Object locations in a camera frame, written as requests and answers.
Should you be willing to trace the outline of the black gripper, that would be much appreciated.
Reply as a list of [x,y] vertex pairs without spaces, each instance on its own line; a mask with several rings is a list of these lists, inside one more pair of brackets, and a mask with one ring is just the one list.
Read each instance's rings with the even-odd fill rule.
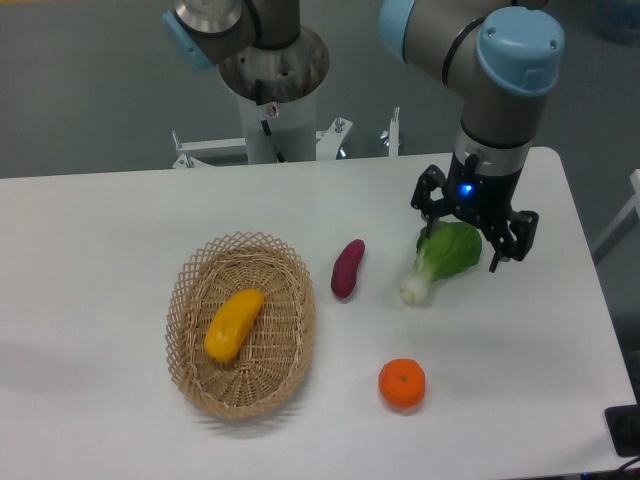
[[534,211],[514,211],[511,201],[522,170],[504,176],[490,176],[469,170],[452,155],[448,177],[430,165],[418,178],[411,206],[426,223],[430,238],[438,220],[446,215],[479,228],[494,249],[489,271],[501,262],[521,262],[531,250],[539,222]]

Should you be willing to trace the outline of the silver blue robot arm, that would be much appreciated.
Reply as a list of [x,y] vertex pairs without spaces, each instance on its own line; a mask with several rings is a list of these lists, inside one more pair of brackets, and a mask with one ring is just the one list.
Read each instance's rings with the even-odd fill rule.
[[[296,1],[177,1],[162,17],[183,58],[216,68],[242,107],[253,163],[317,158],[315,96],[324,41]],[[565,48],[541,1],[386,1],[383,45],[464,102],[450,167],[429,167],[411,200],[428,225],[452,215],[491,244],[495,263],[521,261],[538,224],[511,201]]]

